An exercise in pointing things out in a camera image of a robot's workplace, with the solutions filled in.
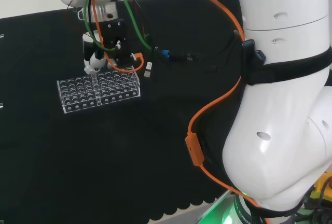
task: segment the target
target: green cable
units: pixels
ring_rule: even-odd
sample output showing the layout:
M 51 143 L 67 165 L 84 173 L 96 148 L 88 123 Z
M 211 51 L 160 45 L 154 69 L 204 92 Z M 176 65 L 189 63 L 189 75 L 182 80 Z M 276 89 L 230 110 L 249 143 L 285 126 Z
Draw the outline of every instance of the green cable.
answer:
M 135 21 L 134 14 L 133 14 L 133 12 L 132 12 L 131 9 L 130 9 L 130 6 L 129 6 L 127 0 L 123 0 L 123 1 L 124 1 L 124 4 L 125 4 L 125 6 L 126 6 L 126 8 L 127 8 L 127 10 L 128 10 L 128 13 L 129 13 L 129 15 L 130 15 L 131 21 L 133 22 L 133 25 L 134 25 L 134 28 L 135 28 L 135 30 L 136 30 L 136 33 L 137 33 L 137 35 L 139 36 L 139 39 L 141 40 L 142 44 L 143 44 L 146 48 L 148 48 L 149 50 L 152 50 L 152 47 L 151 47 L 149 44 L 147 44 L 147 43 L 145 42 L 145 40 L 143 39 L 142 34 L 141 34 L 141 32 L 140 32 L 140 29 L 139 29 L 139 27 L 137 26 L 137 23 L 136 23 L 136 21 Z
M 87 28 L 89 34 L 90 34 L 90 37 L 93 39 L 94 43 L 97 44 L 97 46 L 99 48 L 101 48 L 102 50 L 105 50 L 105 51 L 115 51 L 117 50 L 117 48 L 113 48 L 113 49 L 107 49 L 105 48 L 100 42 L 98 42 L 96 40 L 96 38 L 94 37 L 94 35 L 92 34 L 91 30 L 90 30 L 90 26 L 89 26 L 89 23 L 88 23 L 88 17 L 87 17 L 87 8 L 88 8 L 88 3 L 89 3 L 89 0 L 85 0 L 85 3 L 84 3 L 84 7 L 83 7 L 83 15 L 84 15 L 84 23 L 85 23 L 85 27 Z

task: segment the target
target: table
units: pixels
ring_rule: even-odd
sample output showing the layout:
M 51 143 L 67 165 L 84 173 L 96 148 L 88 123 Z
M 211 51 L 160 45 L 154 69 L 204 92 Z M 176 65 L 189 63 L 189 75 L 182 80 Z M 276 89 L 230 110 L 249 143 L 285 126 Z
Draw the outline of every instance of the table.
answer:
M 241 19 L 238 0 L 220 1 Z M 206 0 L 140 3 L 159 48 L 212 54 L 233 35 L 232 23 Z M 118 7 L 133 52 L 154 63 L 152 78 L 139 73 L 140 99 L 67 115 L 56 81 L 84 74 L 77 31 L 83 23 L 72 10 L 0 20 L 0 219 L 6 224 L 146 224 L 225 191 L 192 165 L 184 138 L 191 117 L 236 83 L 240 44 L 200 62 L 169 65 L 149 58 Z M 221 137 L 239 95 L 218 110 Z M 219 150 L 220 144 L 212 153 Z

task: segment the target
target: black strap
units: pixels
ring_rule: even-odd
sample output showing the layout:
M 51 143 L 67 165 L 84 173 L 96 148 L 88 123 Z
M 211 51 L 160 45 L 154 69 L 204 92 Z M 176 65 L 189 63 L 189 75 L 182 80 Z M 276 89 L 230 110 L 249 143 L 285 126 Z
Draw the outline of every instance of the black strap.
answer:
M 242 76 L 249 85 L 274 83 L 292 80 L 314 74 L 329 67 L 332 63 L 332 48 L 314 57 L 296 61 L 272 63 L 263 65 L 257 63 L 255 44 L 244 47 L 242 61 Z
M 265 209 L 261 207 L 256 207 L 251 204 L 248 200 L 244 199 L 245 204 L 250 210 L 251 216 L 259 216 L 261 218 L 277 218 L 277 217 L 288 217 L 295 214 L 302 206 L 303 202 L 301 201 L 296 207 L 287 210 L 287 211 L 273 211 L 270 209 Z

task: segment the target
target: yellow object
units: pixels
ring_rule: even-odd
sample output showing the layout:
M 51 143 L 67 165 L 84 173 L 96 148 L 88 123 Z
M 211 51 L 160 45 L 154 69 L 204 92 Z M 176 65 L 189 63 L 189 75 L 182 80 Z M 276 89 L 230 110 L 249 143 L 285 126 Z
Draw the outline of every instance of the yellow object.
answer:
M 311 192 L 310 198 L 319 199 L 321 192 L 322 192 L 324 182 L 326 182 L 326 180 L 331 176 L 332 176 L 332 173 L 329 171 L 326 171 L 323 175 L 321 175 L 321 177 L 314 184 L 315 189 Z M 330 183 L 328 183 L 326 186 L 326 189 L 325 189 L 324 195 L 323 195 L 323 199 L 332 202 L 332 188 L 331 188 Z

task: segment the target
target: velcro strap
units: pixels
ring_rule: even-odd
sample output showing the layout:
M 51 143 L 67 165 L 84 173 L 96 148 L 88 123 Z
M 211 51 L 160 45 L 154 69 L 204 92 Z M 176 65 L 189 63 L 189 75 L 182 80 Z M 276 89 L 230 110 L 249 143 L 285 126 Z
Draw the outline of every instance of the velcro strap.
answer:
M 292 80 L 319 72 L 332 63 L 332 48 L 314 57 L 296 61 L 245 66 L 244 78 L 248 85 Z

